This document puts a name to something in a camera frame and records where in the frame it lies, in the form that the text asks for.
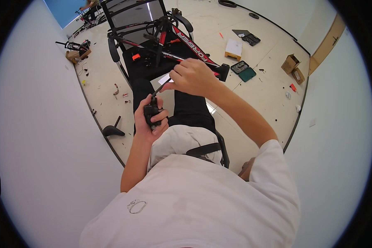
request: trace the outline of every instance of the person's left hand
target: person's left hand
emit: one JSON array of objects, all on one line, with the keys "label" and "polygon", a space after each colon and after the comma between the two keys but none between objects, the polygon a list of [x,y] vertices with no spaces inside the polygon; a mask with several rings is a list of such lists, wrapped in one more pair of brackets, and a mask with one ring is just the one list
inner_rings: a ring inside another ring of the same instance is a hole
[{"label": "person's left hand", "polygon": [[[159,96],[157,97],[157,106],[159,109],[163,107],[163,99]],[[148,105],[151,101],[151,94],[149,94],[145,99],[140,101],[138,109],[134,113],[135,117],[135,137],[142,138],[149,143],[153,144],[165,130],[168,129],[168,119],[166,118],[169,114],[168,110],[161,111],[158,115],[153,116],[150,121],[157,122],[161,121],[161,125],[157,126],[153,131],[150,129],[149,125],[146,123],[145,116],[143,113],[143,107]]]}]

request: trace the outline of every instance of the cardboard box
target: cardboard box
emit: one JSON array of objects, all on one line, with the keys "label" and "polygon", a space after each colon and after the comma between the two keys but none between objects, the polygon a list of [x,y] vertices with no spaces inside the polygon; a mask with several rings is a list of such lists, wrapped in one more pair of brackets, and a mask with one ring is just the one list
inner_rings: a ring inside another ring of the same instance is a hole
[{"label": "cardboard box", "polygon": [[66,51],[66,58],[69,60],[80,57],[78,51]]},{"label": "cardboard box", "polygon": [[300,61],[293,54],[291,54],[286,57],[286,60],[281,68],[284,70],[285,73],[289,74],[293,71],[293,69],[298,67],[299,64]]},{"label": "cardboard box", "polygon": [[296,80],[298,84],[301,84],[304,82],[305,77],[303,77],[302,72],[299,70],[299,68],[296,68],[292,71],[292,76]]},{"label": "cardboard box", "polygon": [[88,49],[86,52],[83,53],[82,56],[80,56],[80,59],[82,60],[85,56],[89,55],[91,53],[91,49]]}]

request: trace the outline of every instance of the door handle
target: door handle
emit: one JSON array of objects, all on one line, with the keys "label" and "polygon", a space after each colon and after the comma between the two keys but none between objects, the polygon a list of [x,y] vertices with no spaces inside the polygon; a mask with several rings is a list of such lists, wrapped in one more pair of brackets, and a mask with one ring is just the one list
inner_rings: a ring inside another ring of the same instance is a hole
[{"label": "door handle", "polygon": [[334,46],[335,45],[335,43],[337,42],[337,40],[339,39],[339,37],[334,37],[334,36],[332,36],[335,40],[334,40],[334,42],[333,42],[333,44],[332,44],[332,46]]}]

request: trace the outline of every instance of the white wall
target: white wall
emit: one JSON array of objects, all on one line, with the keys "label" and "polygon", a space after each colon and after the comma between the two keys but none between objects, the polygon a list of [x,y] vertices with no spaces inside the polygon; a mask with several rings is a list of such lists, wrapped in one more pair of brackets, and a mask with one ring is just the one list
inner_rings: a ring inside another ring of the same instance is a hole
[{"label": "white wall", "polygon": [[327,0],[318,0],[311,19],[298,42],[312,55],[327,35],[337,11]]},{"label": "white wall", "polygon": [[318,1],[321,0],[233,0],[268,18],[297,39],[305,30]]},{"label": "white wall", "polygon": [[356,210],[372,159],[371,87],[347,30],[309,77],[285,157],[302,211],[293,247],[332,247]]},{"label": "white wall", "polygon": [[0,58],[1,198],[30,247],[78,247],[86,223],[120,191],[123,167],[55,44],[66,40],[36,0]]}]

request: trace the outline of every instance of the bicycle frame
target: bicycle frame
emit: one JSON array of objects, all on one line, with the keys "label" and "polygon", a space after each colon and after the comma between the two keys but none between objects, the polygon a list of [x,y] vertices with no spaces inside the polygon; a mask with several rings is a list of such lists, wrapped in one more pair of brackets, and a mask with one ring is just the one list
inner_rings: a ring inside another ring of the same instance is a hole
[{"label": "bicycle frame", "polygon": [[[162,51],[162,47],[164,46],[167,31],[171,31],[177,37],[179,37],[179,40],[182,41],[185,45],[187,45],[197,55],[197,57],[201,61],[205,62],[205,64],[213,71],[213,73],[216,77],[218,77],[222,81],[225,81],[226,78],[227,78],[227,73],[228,73],[229,68],[230,68],[229,65],[222,64],[222,66],[220,66],[220,65],[216,64],[215,62],[213,62],[203,52],[203,50],[201,48],[199,48],[186,34],[184,34],[180,29],[178,29],[175,25],[173,25],[173,23],[169,21],[168,17],[169,16],[165,16],[165,17],[162,17],[162,18],[160,18],[158,20],[155,20],[155,21],[133,23],[133,24],[129,24],[129,25],[126,25],[126,26],[119,27],[119,28],[110,29],[109,30],[110,32],[108,33],[108,37],[117,40],[117,42],[121,42],[121,43],[124,43],[124,44],[129,44],[131,46],[136,46],[136,47],[139,47],[141,49],[146,49],[150,52],[153,52],[153,53],[157,54],[156,64],[158,64],[158,62],[159,62],[159,57],[166,57],[166,58],[181,62],[181,61],[185,60],[185,58],[174,55],[174,54],[169,54],[167,52]],[[138,29],[133,29],[133,30],[127,31],[127,32],[117,33],[118,31],[123,30],[125,28],[135,27],[135,26],[139,26],[139,25],[147,25],[147,26],[142,27],[142,28],[138,28]],[[144,30],[144,29],[149,29],[149,28],[152,28],[152,27],[159,27],[157,29],[155,35],[154,35],[154,37],[157,37],[158,34],[160,34],[158,51],[154,51],[153,49],[144,47],[140,44],[137,44],[135,42],[132,42],[132,41],[129,41],[129,40],[123,38],[123,36],[125,36],[127,34],[130,34],[132,32],[137,32],[137,31]]]}]

